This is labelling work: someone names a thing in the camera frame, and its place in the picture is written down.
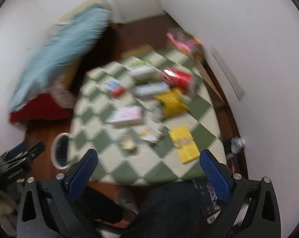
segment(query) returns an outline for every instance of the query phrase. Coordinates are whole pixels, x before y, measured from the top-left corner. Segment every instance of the wall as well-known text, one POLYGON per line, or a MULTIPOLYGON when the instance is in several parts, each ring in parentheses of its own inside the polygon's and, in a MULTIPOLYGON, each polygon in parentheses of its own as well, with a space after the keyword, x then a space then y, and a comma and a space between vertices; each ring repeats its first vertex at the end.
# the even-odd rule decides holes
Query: wall
MULTIPOLYGON (((45 43, 48 28, 84 0, 6 0, 0 8, 0 154, 23 140, 7 121, 7 102, 31 56, 45 43)), ((113 0, 113 20, 121 21, 113 0)))
POLYGON ((291 0, 161 0, 205 45, 247 141, 250 179, 269 176, 282 237, 299 222, 299 12, 291 0), (245 89, 238 101, 210 54, 214 45, 245 89))

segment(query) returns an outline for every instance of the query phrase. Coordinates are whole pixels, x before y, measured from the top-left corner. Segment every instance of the yellow snack packet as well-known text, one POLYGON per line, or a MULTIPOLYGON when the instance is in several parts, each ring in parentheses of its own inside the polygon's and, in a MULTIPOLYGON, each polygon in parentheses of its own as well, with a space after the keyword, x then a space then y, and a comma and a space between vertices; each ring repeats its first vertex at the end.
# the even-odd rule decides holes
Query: yellow snack packet
POLYGON ((182 102, 182 93, 178 88, 154 96, 163 103, 164 119, 189 110, 189 107, 182 102))
POLYGON ((200 156, 200 152, 187 126, 168 131, 171 140, 178 151, 180 161, 184 164, 200 156))

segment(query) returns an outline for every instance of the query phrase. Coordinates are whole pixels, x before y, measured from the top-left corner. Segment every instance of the table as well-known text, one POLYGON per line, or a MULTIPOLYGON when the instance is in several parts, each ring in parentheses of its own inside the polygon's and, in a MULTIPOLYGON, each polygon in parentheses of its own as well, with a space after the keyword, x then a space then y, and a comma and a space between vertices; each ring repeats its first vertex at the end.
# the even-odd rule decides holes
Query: table
POLYGON ((118 63, 111 62, 104 68, 89 71, 80 89, 71 122, 73 139, 68 147, 68 161, 77 162, 90 148, 98 152, 99 163, 90 181, 122 185, 150 185, 205 177, 199 159, 182 164, 168 130, 180 125, 189 127, 199 150, 209 149, 217 160, 226 164, 220 129, 207 88, 193 60, 177 50, 164 50, 137 57, 129 57, 118 63), (197 76, 199 88, 186 103, 188 113, 162 123, 154 123, 151 111, 159 104, 157 100, 142 101, 131 94, 133 79, 128 68, 139 60, 146 60, 158 69, 174 66, 197 76), (105 83, 115 77, 127 92, 118 99, 107 94, 105 83), (138 105, 145 109, 145 124, 124 129, 115 129, 105 123, 111 113, 120 107, 138 105), (153 124, 164 134, 157 144, 149 146, 137 137, 148 124, 153 124), (120 137, 128 133, 136 137, 138 148, 135 154, 120 148, 120 137))

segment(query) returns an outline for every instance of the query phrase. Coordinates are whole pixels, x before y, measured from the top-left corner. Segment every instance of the yellow box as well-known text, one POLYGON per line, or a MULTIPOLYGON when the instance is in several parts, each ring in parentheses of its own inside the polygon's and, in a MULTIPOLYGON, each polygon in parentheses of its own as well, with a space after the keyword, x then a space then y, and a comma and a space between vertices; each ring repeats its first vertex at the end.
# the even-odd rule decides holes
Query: yellow box
POLYGON ((200 152, 187 126, 168 131, 171 140, 178 151, 180 161, 184 164, 200 156, 200 152))

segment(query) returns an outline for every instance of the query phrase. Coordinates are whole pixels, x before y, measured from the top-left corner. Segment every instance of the light blue blanket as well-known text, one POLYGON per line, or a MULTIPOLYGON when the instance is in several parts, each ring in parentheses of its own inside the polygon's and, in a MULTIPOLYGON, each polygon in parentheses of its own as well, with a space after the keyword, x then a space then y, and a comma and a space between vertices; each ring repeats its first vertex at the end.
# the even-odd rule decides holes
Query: light blue blanket
POLYGON ((9 113, 46 91, 67 66, 87 53, 109 25, 110 11, 99 5, 87 8, 59 30, 23 70, 8 102, 9 113))

